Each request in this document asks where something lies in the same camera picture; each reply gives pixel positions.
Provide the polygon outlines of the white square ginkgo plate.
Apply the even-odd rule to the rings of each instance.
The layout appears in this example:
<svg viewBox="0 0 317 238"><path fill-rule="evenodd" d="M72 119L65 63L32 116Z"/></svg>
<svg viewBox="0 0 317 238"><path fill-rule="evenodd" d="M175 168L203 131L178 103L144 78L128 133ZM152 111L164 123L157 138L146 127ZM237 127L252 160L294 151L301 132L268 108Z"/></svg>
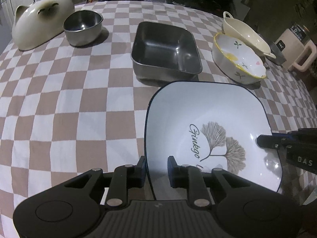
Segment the white square ginkgo plate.
<svg viewBox="0 0 317 238"><path fill-rule="evenodd" d="M168 157L204 173L224 169L278 191L282 164L274 149L257 145L271 135L260 100L238 85L173 82L151 98L145 123L145 155L150 186L158 200L184 199L168 178Z"/></svg>

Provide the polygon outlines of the yellow-rimmed floral ceramic bowl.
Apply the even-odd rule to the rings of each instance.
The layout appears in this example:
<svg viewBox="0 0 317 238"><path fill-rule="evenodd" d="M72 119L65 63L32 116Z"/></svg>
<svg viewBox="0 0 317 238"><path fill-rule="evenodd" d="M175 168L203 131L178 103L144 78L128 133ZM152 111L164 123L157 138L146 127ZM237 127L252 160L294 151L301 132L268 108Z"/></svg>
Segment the yellow-rimmed floral ceramic bowl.
<svg viewBox="0 0 317 238"><path fill-rule="evenodd" d="M260 57L237 38L217 33L213 38L212 57L218 68L238 83L249 85L266 78Z"/></svg>

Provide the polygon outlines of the cream two-handled ceramic dish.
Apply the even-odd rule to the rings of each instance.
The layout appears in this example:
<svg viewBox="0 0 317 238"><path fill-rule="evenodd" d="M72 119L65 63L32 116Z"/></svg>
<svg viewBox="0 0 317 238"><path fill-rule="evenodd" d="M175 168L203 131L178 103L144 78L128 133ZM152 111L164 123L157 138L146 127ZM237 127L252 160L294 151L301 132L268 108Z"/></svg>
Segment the cream two-handled ceramic dish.
<svg viewBox="0 0 317 238"><path fill-rule="evenodd" d="M229 12L223 12L223 30L228 36L243 41L259 57L266 56L275 59L270 46L249 25L241 20L235 19Z"/></svg>

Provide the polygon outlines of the square dark metal pan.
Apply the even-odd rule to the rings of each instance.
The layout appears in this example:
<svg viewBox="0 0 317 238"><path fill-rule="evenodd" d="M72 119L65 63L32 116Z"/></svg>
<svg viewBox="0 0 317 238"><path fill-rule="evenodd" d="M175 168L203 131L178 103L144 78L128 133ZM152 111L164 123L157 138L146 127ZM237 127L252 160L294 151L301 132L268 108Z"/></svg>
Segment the square dark metal pan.
<svg viewBox="0 0 317 238"><path fill-rule="evenodd" d="M190 81L202 72L193 34L163 23L144 21L137 26L131 59L140 80Z"/></svg>

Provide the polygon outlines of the round stainless steel bowl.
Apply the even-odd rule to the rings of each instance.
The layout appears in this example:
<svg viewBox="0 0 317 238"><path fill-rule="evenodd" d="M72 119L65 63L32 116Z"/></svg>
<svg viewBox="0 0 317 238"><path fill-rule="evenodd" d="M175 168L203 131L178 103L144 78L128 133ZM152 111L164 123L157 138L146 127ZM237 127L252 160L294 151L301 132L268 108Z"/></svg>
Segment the round stainless steel bowl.
<svg viewBox="0 0 317 238"><path fill-rule="evenodd" d="M91 10L72 13L63 24L70 45L85 46L95 41L102 32L103 16Z"/></svg>

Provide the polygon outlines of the white cat-shaped ceramic cover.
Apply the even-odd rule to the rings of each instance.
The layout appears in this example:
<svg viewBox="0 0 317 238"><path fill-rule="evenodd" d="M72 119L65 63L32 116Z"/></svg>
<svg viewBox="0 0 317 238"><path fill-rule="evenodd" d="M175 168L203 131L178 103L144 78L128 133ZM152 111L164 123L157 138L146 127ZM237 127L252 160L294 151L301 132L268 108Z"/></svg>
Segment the white cat-shaped ceramic cover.
<svg viewBox="0 0 317 238"><path fill-rule="evenodd" d="M37 0L16 8L12 39L21 51L34 49L63 32L63 24L75 11L72 0Z"/></svg>

